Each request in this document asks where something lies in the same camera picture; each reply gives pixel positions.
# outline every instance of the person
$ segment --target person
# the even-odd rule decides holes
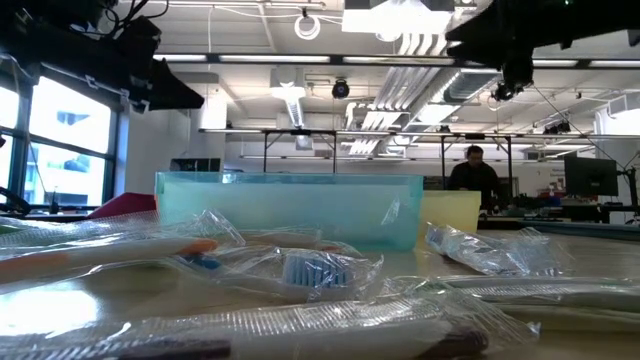
[[[473,190],[482,192],[482,209],[491,208],[491,192],[498,193],[498,175],[484,161],[481,147],[472,145],[467,149],[467,162],[458,164],[451,171],[449,190]]]

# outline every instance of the yellow plastic bin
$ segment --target yellow plastic bin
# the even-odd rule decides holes
[[[475,233],[478,230],[481,202],[479,191],[425,191],[420,209],[419,246],[427,234],[427,222]]]

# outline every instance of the teal plastic bin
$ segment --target teal plastic bin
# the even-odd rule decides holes
[[[422,177],[165,172],[156,195],[169,221],[216,209],[241,231],[314,226],[359,250],[402,251],[416,243]]]

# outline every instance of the table surface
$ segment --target table surface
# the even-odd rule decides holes
[[[497,235],[504,232],[484,232]],[[640,246],[634,243],[549,235],[574,257],[576,276],[640,278]],[[383,275],[477,274],[418,246],[413,253],[387,253]],[[109,318],[188,316],[284,304],[282,300],[220,289],[159,265],[104,270],[74,280],[0,295],[0,333],[50,331]],[[514,315],[542,323],[541,340],[490,359],[638,359],[640,326],[625,327],[579,311],[549,308]]]

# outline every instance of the computer monitor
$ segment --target computer monitor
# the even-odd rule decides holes
[[[618,196],[616,162],[606,159],[564,158],[568,195]]]

